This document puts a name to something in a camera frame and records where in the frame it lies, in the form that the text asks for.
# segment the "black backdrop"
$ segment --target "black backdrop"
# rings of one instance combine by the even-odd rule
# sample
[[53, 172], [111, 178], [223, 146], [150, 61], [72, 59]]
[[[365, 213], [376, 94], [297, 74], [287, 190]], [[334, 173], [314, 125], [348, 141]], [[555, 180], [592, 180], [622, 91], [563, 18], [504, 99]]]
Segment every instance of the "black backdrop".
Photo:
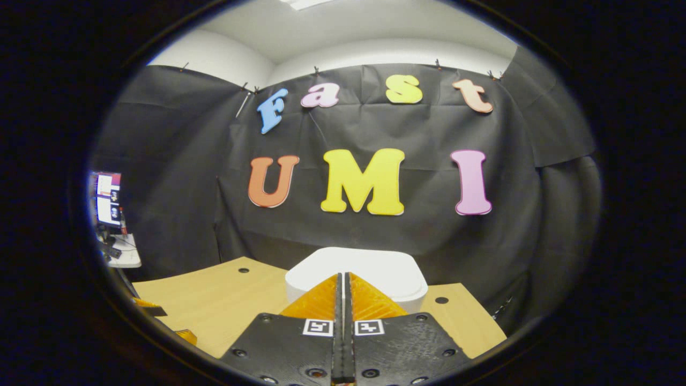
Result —
[[[392, 104], [393, 74], [420, 81], [418, 104]], [[493, 112], [468, 107], [452, 83], [484, 87]], [[340, 85], [339, 102], [306, 109], [315, 84]], [[283, 120], [265, 135], [257, 107], [281, 88]], [[322, 211], [328, 165], [347, 149], [363, 170], [381, 148], [405, 153], [400, 216]], [[455, 150], [486, 154], [493, 210], [461, 216]], [[248, 256], [290, 269], [316, 249], [395, 250], [415, 257], [429, 284], [461, 282], [507, 333], [552, 309], [589, 253], [600, 178], [583, 114], [559, 77], [519, 49], [502, 80], [426, 65], [325, 71], [252, 94], [193, 71], [149, 66], [106, 121], [94, 167], [122, 172], [122, 205], [143, 261], [132, 280], [178, 275]], [[298, 155], [291, 189], [275, 208], [248, 198], [250, 161]], [[266, 192], [279, 168], [268, 169]]]

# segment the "orange letter u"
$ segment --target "orange letter u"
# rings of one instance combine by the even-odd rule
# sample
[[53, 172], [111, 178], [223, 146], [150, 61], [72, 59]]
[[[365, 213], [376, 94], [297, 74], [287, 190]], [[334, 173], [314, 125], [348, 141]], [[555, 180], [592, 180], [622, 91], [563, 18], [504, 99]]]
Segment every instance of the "orange letter u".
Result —
[[274, 193], [268, 194], [264, 191], [264, 179], [267, 177], [267, 168], [274, 163], [269, 157], [259, 157], [250, 162], [252, 173], [248, 183], [248, 197], [252, 203], [259, 207], [278, 207], [286, 201], [288, 191], [291, 188], [291, 178], [293, 177], [293, 167], [300, 162], [300, 158], [295, 155], [285, 155], [277, 161], [281, 165], [279, 174], [279, 186]]

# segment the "computer screen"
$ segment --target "computer screen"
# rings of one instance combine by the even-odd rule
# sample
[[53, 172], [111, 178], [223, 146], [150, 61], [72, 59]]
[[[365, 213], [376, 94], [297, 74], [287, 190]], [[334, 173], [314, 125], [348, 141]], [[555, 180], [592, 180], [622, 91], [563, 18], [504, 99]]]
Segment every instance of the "computer screen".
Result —
[[91, 181], [94, 187], [94, 209], [97, 223], [121, 228], [120, 186], [121, 173], [93, 172]]

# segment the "letter f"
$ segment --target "letter f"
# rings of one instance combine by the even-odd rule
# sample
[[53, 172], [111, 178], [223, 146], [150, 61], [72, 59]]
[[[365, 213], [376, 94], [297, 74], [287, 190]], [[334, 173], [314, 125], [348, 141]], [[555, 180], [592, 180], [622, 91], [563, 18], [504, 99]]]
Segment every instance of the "letter f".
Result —
[[281, 98], [286, 95], [288, 95], [287, 89], [278, 90], [257, 107], [257, 110], [262, 114], [262, 134], [266, 134], [281, 122], [281, 116], [276, 113], [283, 111], [283, 99]]

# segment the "wooden table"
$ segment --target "wooden table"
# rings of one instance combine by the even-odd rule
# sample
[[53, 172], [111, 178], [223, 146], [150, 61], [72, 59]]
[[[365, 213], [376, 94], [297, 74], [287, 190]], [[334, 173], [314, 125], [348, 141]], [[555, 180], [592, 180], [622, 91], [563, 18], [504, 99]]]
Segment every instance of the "wooden table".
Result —
[[[250, 258], [149, 282], [133, 283], [141, 299], [159, 304], [172, 330], [190, 329], [197, 347], [220, 358], [259, 313], [287, 305], [285, 269]], [[437, 297], [447, 303], [439, 304]], [[505, 334], [461, 284], [429, 286], [422, 312], [433, 315], [470, 358], [505, 340]]]

